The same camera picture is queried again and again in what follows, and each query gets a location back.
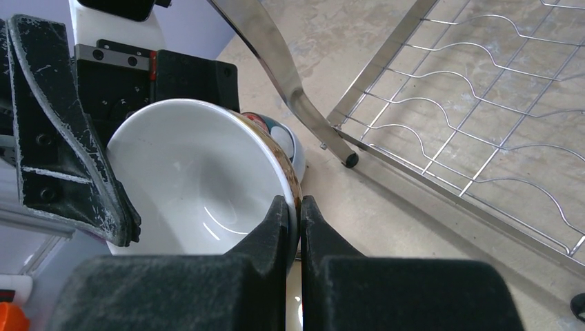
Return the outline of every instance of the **white wall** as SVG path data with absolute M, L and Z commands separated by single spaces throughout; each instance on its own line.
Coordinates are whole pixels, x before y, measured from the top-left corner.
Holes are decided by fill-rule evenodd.
M 234 36 L 230 26 L 206 0 L 173 0 L 172 6 L 155 6 L 167 49 L 206 59 L 216 59 Z M 68 0 L 0 0 L 0 19 L 14 14 L 65 23 L 72 31 Z M 68 33 L 70 47 L 73 35 Z

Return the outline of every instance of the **curved metal leg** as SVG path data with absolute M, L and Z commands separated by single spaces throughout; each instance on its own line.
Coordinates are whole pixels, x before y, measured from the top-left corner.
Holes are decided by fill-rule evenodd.
M 331 152 L 351 168 L 357 154 L 310 102 L 303 90 L 293 56 L 275 22 L 258 0 L 208 0 L 258 58 L 293 114 Z

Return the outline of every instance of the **screw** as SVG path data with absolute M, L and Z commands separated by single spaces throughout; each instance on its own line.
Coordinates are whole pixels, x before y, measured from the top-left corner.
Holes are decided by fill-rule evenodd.
M 41 133 L 37 136 L 37 145 L 49 146 L 53 142 L 53 139 L 48 134 Z
M 41 190 L 40 196 L 43 202 L 51 202 L 57 196 L 57 193 L 51 188 L 44 188 Z
M 103 60 L 103 52 L 102 51 L 100 51 L 100 50 L 94 50 L 92 54 L 93 54 L 93 58 L 94 59 L 96 59 L 98 61 Z
M 138 60 L 135 57 L 128 57 L 128 64 L 135 67 L 138 64 Z

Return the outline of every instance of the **black bracket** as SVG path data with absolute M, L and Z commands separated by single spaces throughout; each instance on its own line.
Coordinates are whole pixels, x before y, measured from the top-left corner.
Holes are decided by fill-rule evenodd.
M 8 58 L 21 203 L 115 245 L 138 241 L 140 217 L 81 107 L 65 26 L 12 17 Z

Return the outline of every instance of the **metal wire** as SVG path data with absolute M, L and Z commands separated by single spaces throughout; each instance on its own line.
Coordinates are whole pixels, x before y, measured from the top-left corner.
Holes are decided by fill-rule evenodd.
M 353 121 L 353 122 L 358 123 L 359 125 L 365 127 L 363 134 L 359 138 L 359 140 L 362 142 L 364 142 L 366 135 L 369 132 L 371 132 L 372 130 L 377 130 L 377 131 L 403 130 L 403 131 L 406 131 L 409 135 L 411 135 L 413 137 L 414 142 L 418 144 L 418 146 L 420 148 L 419 153 L 422 154 L 423 158 L 428 161 L 428 163 L 425 166 L 417 165 L 416 162 L 414 162 L 409 157 L 405 157 L 404 155 L 400 155 L 397 152 L 393 152 L 392 149 L 381 146 L 378 143 L 367 143 L 367 142 L 364 142 L 364 143 L 366 146 L 369 146 L 373 150 L 376 150 L 382 154 L 385 154 L 385 155 L 391 157 L 394 160 L 397 160 L 397 161 L 403 163 L 404 165 L 407 165 L 409 168 L 420 173 L 420 175 L 430 177 L 431 179 L 434 179 L 436 182 L 444 185 L 445 187 L 450 188 L 452 190 L 455 190 L 457 192 L 456 193 L 457 196 L 462 197 L 462 198 L 468 198 L 468 199 L 471 199 L 473 201 L 476 201 L 480 205 L 483 205 L 483 206 L 493 210 L 497 214 L 500 214 L 503 217 L 510 219 L 513 223 L 520 225 L 521 227 L 523 227 L 525 229 L 530 230 L 530 232 L 533 233 L 533 234 L 531 234 L 531 237 L 534 238 L 535 240 L 539 241 L 540 243 L 542 243 L 544 246 L 546 246 L 548 248 L 552 248 L 552 249 L 554 249 L 558 252 L 561 252 L 562 254 L 565 254 L 566 256 L 574 259 L 575 253 L 581 248 L 582 244 L 585 243 L 585 230 L 582 230 L 577 225 L 575 225 L 573 222 L 569 221 L 569 219 L 567 217 L 567 213 L 566 213 L 564 207 L 561 205 L 561 202 L 559 201 L 559 199 L 557 197 L 555 197 L 555 195 L 553 195 L 553 193 L 548 188 L 546 188 L 544 185 L 542 185 L 540 183 L 537 183 L 534 180 L 530 180 L 530 179 L 519 177 L 519 176 L 501 176 L 501 177 L 490 177 L 490 178 L 480 178 L 480 177 L 484 173 L 484 171 L 488 167 L 488 165 L 490 165 L 490 163 L 494 162 L 493 160 L 500 150 L 501 151 L 514 151 L 514 150 L 522 150 L 522 149 L 528 149 L 528 148 L 539 148 L 539 149 L 540 148 L 549 148 L 552 150 L 558 150 L 561 153 L 566 153 L 568 156 L 575 157 L 576 159 L 583 162 L 583 163 L 581 163 L 581 164 L 583 164 L 582 169 L 585 170 L 585 156 L 580 154 L 578 151 L 576 151 L 574 149 L 567 148 L 567 147 L 559 145 L 559 144 L 549 143 L 547 141 L 542 141 L 542 142 L 537 141 L 537 142 L 524 143 L 524 144 L 520 144 L 520 145 L 516 145 L 516 146 L 505 146 L 506 143 L 508 142 L 508 140 L 514 135 L 516 129 L 520 126 L 520 124 L 524 121 L 525 118 L 531 118 L 531 119 L 535 119 L 538 121 L 544 121 L 547 118 L 554 117 L 554 116 L 562 116 L 563 114 L 568 114 L 568 113 L 584 113 L 585 114 L 585 108 L 582 108 L 582 109 L 569 108 L 569 109 L 561 109 L 561 110 L 551 110 L 549 112 L 545 112 L 544 114 L 531 114 L 533 108 L 539 102 L 539 100 L 543 97 L 543 95 L 546 93 L 546 91 L 550 88 L 551 84 L 561 83 L 561 82 L 569 81 L 571 79 L 576 79 L 578 77 L 585 76 L 585 72 L 577 72 L 577 73 L 572 74 L 571 76 L 568 76 L 568 77 L 559 77 L 561 72 L 568 65 L 568 63 L 575 57 L 578 50 L 582 46 L 585 46 L 585 39 L 583 39 L 580 43 L 575 43 L 575 42 L 570 42 L 570 41 L 558 41 L 558 40 L 554 40 L 554 39 L 547 39 L 547 38 L 543 38 L 543 37 L 534 37 L 534 34 L 543 25 L 543 23 L 550 17 L 550 14 L 553 10 L 568 10 L 568 9 L 581 10 L 581 9 L 585 9 L 585 7 L 562 6 L 562 5 L 558 4 L 559 0 L 557 0 L 555 3 L 545 3 L 543 0 L 540 0 L 540 3 L 547 7 L 547 11 L 546 11 L 545 15 L 541 18 L 539 23 L 530 31 L 530 33 L 522 34 L 520 32 L 520 29 L 518 28 L 518 25 L 512 19 L 510 19 L 504 15 L 501 15 L 501 14 L 481 14 L 481 15 L 467 18 L 467 19 L 464 19 L 461 21 L 457 21 L 457 18 L 460 16 L 460 14 L 463 12 L 463 10 L 467 7 L 467 5 L 469 3 L 470 3 L 470 1 L 467 1 L 463 5 L 463 7 L 455 14 L 455 17 L 453 17 L 451 21 L 421 18 L 422 21 L 426 21 L 429 23 L 442 24 L 443 26 L 446 26 L 446 28 L 442 31 L 442 33 L 439 35 L 439 37 L 433 42 L 433 44 L 430 47 L 419 46 L 419 45 L 415 45 L 413 43 L 407 43 L 407 42 L 401 43 L 403 46 L 407 46 L 409 48 L 414 48 L 417 50 L 425 51 L 426 54 L 417 63 L 415 68 L 410 73 L 405 72 L 403 70 L 398 70 L 398 69 L 392 68 L 393 63 L 391 63 L 387 68 L 385 68 L 389 72 L 394 72 L 395 74 L 399 74 L 403 77 L 406 77 L 406 79 L 404 79 L 404 81 L 402 82 L 402 84 L 398 88 L 398 90 L 395 93 L 393 93 L 392 97 L 387 98 L 387 97 L 381 96 L 379 94 L 379 92 L 378 93 L 372 92 L 374 84 L 369 86 L 367 90 L 362 91 L 364 96 L 372 97 L 372 98 L 375 98 L 377 100 L 384 101 L 384 103 L 385 103 L 383 108 L 376 114 L 376 116 L 371 121 L 371 123 L 368 124 L 368 123 L 365 123 L 364 121 L 357 119 L 355 117 L 355 115 L 357 114 L 358 110 L 356 110 L 356 111 L 354 111 L 354 113 L 346 116 L 346 118 L 347 118 L 347 120 Z M 523 39 L 521 46 L 518 47 L 518 49 L 514 52 L 514 54 L 506 62 L 505 65 L 498 64 L 496 62 L 496 60 L 494 60 L 494 56 L 491 53 L 491 51 L 487 47 L 485 47 L 479 43 L 474 43 L 474 42 L 470 42 L 470 41 L 458 41 L 458 42 L 450 43 L 446 46 L 437 47 L 437 45 L 443 39 L 443 37 L 445 36 L 445 34 L 447 33 L 448 29 L 451 26 L 458 26 L 458 25 L 467 24 L 467 23 L 470 23 L 471 21 L 474 21 L 477 19 L 482 19 L 482 18 L 504 20 L 504 21 L 509 22 L 509 24 L 511 24 L 512 27 L 514 28 L 515 34 L 518 37 Z M 563 46 L 573 46 L 574 50 L 565 58 L 563 64 L 556 70 L 556 72 L 553 76 L 545 76 L 545 75 L 537 74 L 534 72 L 527 72 L 527 71 L 516 70 L 516 69 L 511 68 L 510 67 L 511 63 L 514 62 L 517 55 L 523 50 L 524 46 L 526 45 L 526 43 L 528 41 L 534 41 L 534 42 L 540 42 L 540 43 L 550 43 L 552 45 L 556 44 L 556 45 L 563 45 Z M 462 73 L 459 73 L 456 71 L 436 70 L 436 71 L 432 71 L 432 72 L 417 74 L 417 71 L 420 69 L 422 63 L 425 62 L 425 60 L 427 59 L 429 54 L 431 54 L 432 52 L 439 52 L 439 51 L 442 51 L 442 50 L 445 50 L 448 48 L 455 48 L 457 46 L 472 46 L 472 47 L 479 48 L 479 49 L 483 50 L 484 52 L 486 52 L 488 54 L 492 64 L 496 68 L 499 68 L 499 73 L 491 81 L 490 85 L 487 87 L 487 89 L 483 93 L 478 94 L 476 92 L 476 89 L 474 88 L 474 85 L 472 84 L 471 80 L 466 75 L 463 75 Z M 544 87 L 540 90 L 540 92 L 536 95 L 536 97 L 531 101 L 530 105 L 524 111 L 518 110 L 516 107 L 514 107 L 512 105 L 506 105 L 505 103 L 502 103 L 502 102 L 492 101 L 486 97 L 488 95 L 488 93 L 493 89 L 496 82 L 502 78 L 502 75 L 504 72 L 511 72 L 513 74 L 520 74 L 520 75 L 524 75 L 524 76 L 528 76 L 528 77 L 535 77 L 538 79 L 546 80 Z M 439 77 L 450 75 L 450 76 L 455 76 L 458 79 L 462 79 L 463 81 L 465 81 L 467 83 L 469 90 L 470 90 L 470 93 L 471 93 L 471 96 L 475 100 L 475 102 L 471 106 L 470 110 L 465 114 L 465 117 L 459 122 L 458 125 L 454 125 L 453 123 L 451 123 L 451 120 L 448 116 L 448 113 L 445 110 L 445 108 L 441 105 L 441 103 L 439 103 L 438 101 L 436 101 L 430 97 L 425 97 L 423 95 L 417 95 L 414 97 L 396 100 L 397 95 L 400 94 L 404 90 L 404 88 L 406 87 L 406 85 L 410 81 L 410 79 L 427 79 L 427 78 L 435 76 L 435 75 L 437 75 Z M 403 123 L 385 123 L 385 124 L 381 124 L 381 125 L 376 124 L 381 119 L 381 116 L 383 115 L 383 113 L 385 113 L 388 109 L 393 108 L 392 105 L 410 103 L 413 101 L 421 101 L 423 103 L 427 103 L 427 104 L 432 105 L 433 108 L 438 108 L 438 110 L 440 110 L 441 113 L 443 114 L 443 117 L 444 117 L 444 120 L 446 123 L 446 127 L 448 127 L 450 130 L 452 130 L 449 138 L 442 144 L 441 148 L 435 153 L 434 156 L 430 156 L 429 154 L 427 154 L 427 152 L 425 150 L 425 145 L 424 145 L 423 139 L 421 138 L 420 133 L 418 131 L 416 131 L 413 127 L 406 125 L 406 124 L 403 124 Z M 480 137 L 479 135 L 468 132 L 467 130 L 462 130 L 462 126 L 467 122 L 467 120 L 470 118 L 471 114 L 474 113 L 474 111 L 477 109 L 478 105 L 481 103 L 486 103 L 488 105 L 495 106 L 501 110 L 505 110 L 505 111 L 508 111 L 510 113 L 519 115 L 519 119 L 516 120 L 513 127 L 508 131 L 506 136 L 499 143 L 494 143 L 489 138 Z M 479 169 L 477 169 L 475 171 L 475 173 L 473 175 L 465 174 L 462 171 L 458 170 L 456 167 L 447 165 L 444 162 L 437 160 L 439 155 L 441 155 L 441 153 L 445 150 L 446 146 L 448 146 L 448 144 L 453 140 L 453 138 L 455 137 L 456 134 L 462 134 L 465 137 L 471 138 L 474 141 L 478 141 L 480 143 L 483 143 L 486 146 L 490 146 L 493 148 L 493 152 L 490 154 L 490 156 L 487 158 L 487 160 L 485 160 L 485 162 L 481 163 L 481 166 L 479 167 Z M 439 176 L 436 172 L 431 172 L 430 167 L 432 165 L 439 166 L 440 168 L 446 169 L 450 173 L 457 175 L 457 177 L 467 180 L 467 184 L 460 186 L 460 185 L 455 184 L 453 181 L 450 181 L 446 178 Z M 565 243 L 566 238 L 556 237 L 555 235 L 548 233 L 548 231 L 545 231 L 542 228 L 538 228 L 537 226 L 530 224 L 530 222 L 527 222 L 525 220 L 520 219 L 519 217 L 514 215 L 515 214 L 514 210 L 504 210 L 501 207 L 497 206 L 492 201 L 487 201 L 484 198 L 481 198 L 481 197 L 473 194 L 472 192 L 469 192 L 469 189 L 472 185 L 485 185 L 487 183 L 496 183 L 496 182 L 519 183 L 521 185 L 525 185 L 527 188 L 531 188 L 531 190 L 534 190 L 534 192 L 540 192 L 554 206 L 554 209 L 556 209 L 556 211 L 557 211 L 557 215 L 559 217 L 559 220 L 562 221 L 562 223 L 568 229 L 571 229 L 575 234 L 578 234 L 579 239 L 576 242 L 573 242 L 572 244 L 568 245 L 567 243 Z
M 544 6 L 554 7 L 554 8 L 577 9 L 577 10 L 585 9 L 585 7 L 579 7 L 579 6 L 561 6 L 561 5 L 557 5 L 556 3 L 554 3 L 554 4 L 546 3 L 546 2 L 544 2 L 544 0 L 540 0 L 540 3 L 542 3 Z
M 558 43 L 558 44 L 561 44 L 561 45 L 583 46 L 583 43 L 571 43 L 571 42 L 568 42 L 568 41 L 558 41 L 558 40 L 552 40 L 552 39 L 545 39 L 545 38 L 537 38 L 537 37 L 527 36 L 525 34 L 520 33 L 520 31 L 518 30 L 518 26 L 516 25 L 516 23 L 514 23 L 514 21 L 512 21 L 508 17 L 502 16 L 502 15 L 496 15 L 496 14 L 485 14 L 485 15 L 474 16 L 474 17 L 471 17 L 471 18 L 466 19 L 466 20 L 461 21 L 461 22 L 447 22 L 447 21 L 440 21 L 438 19 L 427 19 L 427 18 L 424 18 L 422 20 L 423 21 L 427 21 L 427 22 L 433 22 L 433 23 L 448 24 L 450 26 L 460 26 L 461 24 L 469 23 L 471 21 L 475 21 L 477 19 L 486 18 L 486 17 L 492 17 L 492 18 L 496 18 L 496 19 L 503 19 L 503 20 L 509 22 L 512 25 L 512 27 L 514 27 L 514 30 L 516 31 L 516 34 L 518 35 L 518 37 L 521 37 L 521 38 L 530 39 L 530 40 L 536 40 L 536 41 L 544 41 L 546 43 Z
M 470 42 L 467 42 L 467 41 L 462 41 L 462 42 L 459 42 L 459 43 L 450 43 L 450 44 L 448 44 L 446 46 L 443 46 L 443 47 L 440 47 L 440 48 L 428 48 L 428 47 L 423 47 L 423 46 L 410 45 L 409 43 L 405 43 L 404 45 L 405 46 L 408 46 L 408 47 L 416 48 L 418 50 L 427 50 L 429 52 L 440 52 L 442 50 L 446 50 L 447 48 L 451 48 L 451 47 L 455 47 L 455 46 L 463 46 L 463 45 L 474 46 L 474 47 L 480 48 L 480 49 L 484 50 L 486 53 L 488 53 L 488 56 L 490 57 L 490 60 L 492 61 L 492 64 L 496 68 L 500 68 L 500 69 L 503 69 L 503 70 L 508 70 L 508 71 L 511 71 L 511 72 L 516 72 L 517 74 L 525 74 L 526 76 L 530 76 L 530 77 L 548 79 L 549 81 L 568 81 L 569 79 L 574 79 L 574 78 L 581 77 L 581 76 L 584 75 L 584 74 L 576 74 L 576 75 L 573 75 L 573 76 L 569 76 L 569 77 L 560 79 L 560 78 L 557 78 L 557 77 L 547 77 L 547 76 L 542 76 L 540 74 L 532 74 L 530 72 L 525 72 L 525 71 L 522 71 L 522 70 L 512 69 L 512 68 L 509 68 L 509 67 L 506 67 L 506 66 L 501 66 L 501 65 L 499 65 L 499 64 L 497 64 L 495 62 L 492 53 L 487 48 L 485 48 L 482 45 L 479 45 L 478 43 L 470 43 Z

